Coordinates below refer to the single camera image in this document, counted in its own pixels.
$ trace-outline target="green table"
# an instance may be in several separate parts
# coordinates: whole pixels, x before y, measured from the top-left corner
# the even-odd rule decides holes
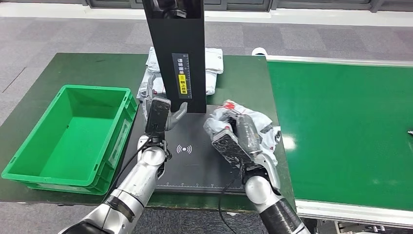
[[[267,59],[299,214],[413,227],[413,62]]]
[[[0,168],[12,158],[64,84],[128,87],[136,96],[147,55],[131,54],[56,54],[47,68],[0,127]],[[260,111],[278,124],[267,63],[263,57],[224,56],[225,72],[218,76],[216,93],[208,104],[232,99]],[[282,143],[276,148],[282,193],[294,204],[288,166]],[[0,200],[60,204],[98,204],[101,196],[31,190],[24,185],[0,179]],[[209,194],[157,193],[149,206],[172,209],[216,210],[218,196]],[[246,196],[228,195],[223,208],[236,212],[251,211]]]

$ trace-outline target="green bin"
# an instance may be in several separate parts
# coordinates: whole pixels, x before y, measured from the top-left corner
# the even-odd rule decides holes
[[[32,189],[103,195],[136,111],[128,88],[65,85],[1,177]]]

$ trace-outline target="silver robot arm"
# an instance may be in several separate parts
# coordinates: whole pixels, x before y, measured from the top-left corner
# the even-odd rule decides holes
[[[297,213],[281,195],[281,183],[274,161],[260,150],[260,137],[252,118],[228,117],[232,129],[215,134],[212,146],[232,165],[242,169],[248,199],[260,214],[269,234],[310,234]]]
[[[142,136],[139,143],[146,142]],[[120,186],[96,209],[60,234],[130,234],[162,176],[159,169],[166,155],[160,147],[149,147]]]
[[[170,101],[154,97],[148,113],[145,135],[138,141],[137,163],[119,187],[96,209],[59,234],[130,234],[148,204],[158,179],[171,158],[165,131],[170,130],[187,111],[170,113]]]

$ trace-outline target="yellow label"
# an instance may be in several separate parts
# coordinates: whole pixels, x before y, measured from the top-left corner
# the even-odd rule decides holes
[[[185,75],[178,75],[179,81],[186,81]]]
[[[181,94],[188,94],[187,91],[187,80],[185,75],[178,75],[179,88],[181,89]]]

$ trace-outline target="gray carpet floor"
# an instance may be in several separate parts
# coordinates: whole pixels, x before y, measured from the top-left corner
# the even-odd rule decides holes
[[[206,22],[207,47],[226,55],[413,61],[413,28]],[[147,53],[143,20],[0,18],[0,125],[57,52]],[[55,234],[93,207],[0,202],[0,234]],[[256,214],[225,215],[239,233],[266,233]],[[146,210],[135,233],[226,234],[217,212]]]

